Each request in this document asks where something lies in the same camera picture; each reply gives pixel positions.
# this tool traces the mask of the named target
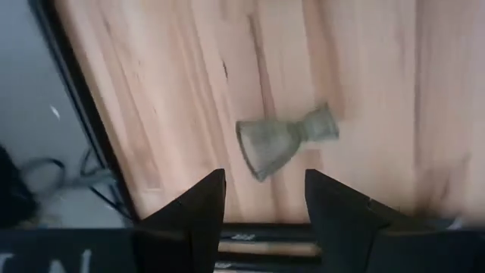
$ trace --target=floor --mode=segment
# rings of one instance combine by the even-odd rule
[[[0,144],[14,162],[57,158],[75,178],[88,143],[27,0],[0,0],[0,90]],[[28,184],[42,189],[51,182],[51,171],[37,171]],[[110,195],[106,186],[98,189]],[[76,189],[42,201],[41,225],[119,228],[124,221],[89,190]]]

